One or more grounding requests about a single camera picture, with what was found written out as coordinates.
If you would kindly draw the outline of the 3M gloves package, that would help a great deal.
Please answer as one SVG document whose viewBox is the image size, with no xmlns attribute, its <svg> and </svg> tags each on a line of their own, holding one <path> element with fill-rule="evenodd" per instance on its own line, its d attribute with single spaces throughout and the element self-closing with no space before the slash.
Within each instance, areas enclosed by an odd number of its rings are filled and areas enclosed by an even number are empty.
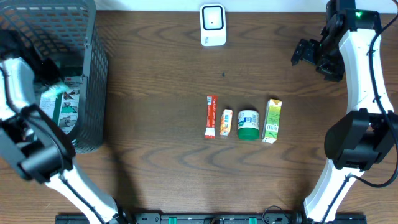
<svg viewBox="0 0 398 224">
<path fill-rule="evenodd" d="M 69 134 L 78 118 L 81 77 L 65 77 L 40 96 L 40 109 L 65 133 Z"/>
</svg>

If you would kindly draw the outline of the green lid white jar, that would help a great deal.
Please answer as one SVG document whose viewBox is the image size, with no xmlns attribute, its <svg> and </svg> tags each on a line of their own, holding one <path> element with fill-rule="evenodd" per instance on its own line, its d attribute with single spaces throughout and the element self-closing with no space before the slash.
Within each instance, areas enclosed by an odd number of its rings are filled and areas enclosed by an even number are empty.
<svg viewBox="0 0 398 224">
<path fill-rule="evenodd" d="M 238 139 L 254 141 L 259 139 L 259 113 L 242 110 L 238 113 Z"/>
</svg>

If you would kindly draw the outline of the small orange box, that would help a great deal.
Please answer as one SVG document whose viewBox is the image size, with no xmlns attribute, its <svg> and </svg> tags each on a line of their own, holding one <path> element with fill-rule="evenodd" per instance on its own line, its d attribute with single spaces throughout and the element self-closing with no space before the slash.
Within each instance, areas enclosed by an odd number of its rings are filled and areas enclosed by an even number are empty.
<svg viewBox="0 0 398 224">
<path fill-rule="evenodd" d="M 233 117 L 233 110 L 225 109 L 221 116 L 220 135 L 228 136 L 231 132 L 231 123 Z"/>
</svg>

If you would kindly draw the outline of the red sachet stick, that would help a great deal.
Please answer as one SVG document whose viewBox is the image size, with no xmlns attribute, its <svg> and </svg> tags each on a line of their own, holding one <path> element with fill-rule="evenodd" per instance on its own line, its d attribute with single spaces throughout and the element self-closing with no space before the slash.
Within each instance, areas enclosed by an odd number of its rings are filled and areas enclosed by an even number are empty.
<svg viewBox="0 0 398 224">
<path fill-rule="evenodd" d="M 206 116 L 205 139 L 214 139 L 218 97 L 216 95 L 208 95 L 206 99 L 207 99 L 207 116 Z"/>
</svg>

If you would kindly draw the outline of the green tea carton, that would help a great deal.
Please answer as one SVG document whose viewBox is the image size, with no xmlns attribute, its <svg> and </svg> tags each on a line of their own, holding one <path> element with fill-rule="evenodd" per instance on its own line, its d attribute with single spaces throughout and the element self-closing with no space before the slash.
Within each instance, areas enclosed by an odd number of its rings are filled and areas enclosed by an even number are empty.
<svg viewBox="0 0 398 224">
<path fill-rule="evenodd" d="M 279 133 L 279 120 L 282 101 L 270 99 L 267 102 L 264 127 L 262 132 L 262 142 L 273 144 L 276 142 Z"/>
</svg>

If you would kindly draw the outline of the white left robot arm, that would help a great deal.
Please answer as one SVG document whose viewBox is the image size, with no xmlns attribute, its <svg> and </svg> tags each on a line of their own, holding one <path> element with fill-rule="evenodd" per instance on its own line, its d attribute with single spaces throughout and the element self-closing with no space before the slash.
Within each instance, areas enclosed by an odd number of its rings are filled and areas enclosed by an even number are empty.
<svg viewBox="0 0 398 224">
<path fill-rule="evenodd" d="M 1 31 L 1 157 L 22 179 L 62 194 L 90 223 L 135 223 L 79 168 L 72 142 L 37 104 L 36 83 L 49 90 L 62 80 L 20 33 Z"/>
</svg>

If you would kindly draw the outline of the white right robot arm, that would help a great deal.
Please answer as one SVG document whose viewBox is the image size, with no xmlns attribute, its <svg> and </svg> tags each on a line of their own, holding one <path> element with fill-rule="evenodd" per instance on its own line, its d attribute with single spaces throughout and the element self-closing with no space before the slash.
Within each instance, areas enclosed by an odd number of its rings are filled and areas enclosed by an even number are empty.
<svg viewBox="0 0 398 224">
<path fill-rule="evenodd" d="M 397 113 L 389 100 L 380 58 L 382 25 L 377 11 L 358 9 L 354 0 L 330 0 L 320 40 L 302 39 L 293 64 L 306 61 L 326 80 L 346 80 L 346 114 L 326 133 L 326 164 L 292 223 L 333 223 L 356 181 L 397 147 Z"/>
</svg>

